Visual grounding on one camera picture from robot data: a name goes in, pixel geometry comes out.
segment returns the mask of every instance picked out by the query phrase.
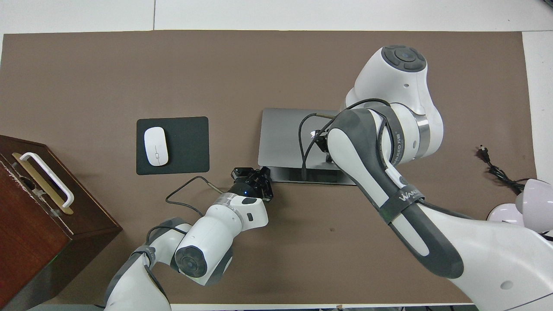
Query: gray circular joint cap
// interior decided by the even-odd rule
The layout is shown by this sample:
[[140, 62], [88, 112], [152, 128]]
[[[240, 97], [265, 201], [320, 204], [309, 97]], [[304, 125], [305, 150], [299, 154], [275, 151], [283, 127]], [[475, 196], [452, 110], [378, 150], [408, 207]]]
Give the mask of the gray circular joint cap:
[[406, 72], [419, 72], [426, 68], [426, 59], [414, 48], [406, 45], [387, 45], [382, 48], [382, 58], [390, 66]]

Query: brown wooden drawer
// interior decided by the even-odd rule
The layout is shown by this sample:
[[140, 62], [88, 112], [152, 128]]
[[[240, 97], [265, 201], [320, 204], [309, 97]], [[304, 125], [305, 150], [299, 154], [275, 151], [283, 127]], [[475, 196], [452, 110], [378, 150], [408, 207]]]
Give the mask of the brown wooden drawer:
[[[39, 185], [39, 178], [28, 172], [32, 169], [14, 156], [27, 152], [37, 154], [72, 192], [72, 214], [52, 199], [67, 198], [54, 178], [29, 158], [27, 163], [46, 184]], [[50, 194], [41, 194], [45, 189]], [[27, 310], [57, 295], [120, 231], [47, 146], [0, 135], [2, 310]]]

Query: black mouse pad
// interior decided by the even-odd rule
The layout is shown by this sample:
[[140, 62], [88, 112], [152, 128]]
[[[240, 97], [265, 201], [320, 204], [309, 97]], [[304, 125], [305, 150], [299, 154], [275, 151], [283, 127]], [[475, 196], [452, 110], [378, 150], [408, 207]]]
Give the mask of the black mouse pad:
[[[144, 132], [159, 126], [165, 131], [169, 161], [162, 166], [148, 162]], [[207, 117], [140, 119], [137, 121], [137, 174], [203, 173], [209, 170]]]

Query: drawer handle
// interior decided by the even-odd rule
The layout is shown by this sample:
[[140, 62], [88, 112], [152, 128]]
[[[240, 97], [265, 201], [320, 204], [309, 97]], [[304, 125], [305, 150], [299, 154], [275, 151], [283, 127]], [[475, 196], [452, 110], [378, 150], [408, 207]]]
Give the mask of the drawer handle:
[[48, 165], [44, 163], [44, 161], [40, 158], [38, 154], [33, 152], [27, 152], [27, 153], [24, 153], [19, 159], [21, 161], [27, 161], [29, 157], [33, 158], [38, 163], [38, 165], [40, 165], [40, 167], [44, 170], [44, 172], [46, 172], [46, 174], [50, 176], [50, 178], [54, 181], [54, 183], [56, 183], [56, 185], [60, 187], [61, 191], [65, 193], [65, 195], [67, 196], [67, 200], [65, 200], [62, 207], [68, 208], [69, 205], [71, 205], [71, 203], [73, 203], [73, 200], [75, 199], [75, 197], [73, 196], [73, 193], [61, 181], [61, 179], [48, 167]]

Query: cable connector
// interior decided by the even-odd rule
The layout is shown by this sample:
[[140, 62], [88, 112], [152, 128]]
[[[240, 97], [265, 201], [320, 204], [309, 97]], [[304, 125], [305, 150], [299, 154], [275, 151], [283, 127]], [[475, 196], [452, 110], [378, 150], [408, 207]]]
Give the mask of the cable connector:
[[490, 163], [488, 148], [484, 147], [483, 145], [480, 145], [480, 148], [476, 152], [476, 156], [480, 158], [482, 161], [486, 163]]

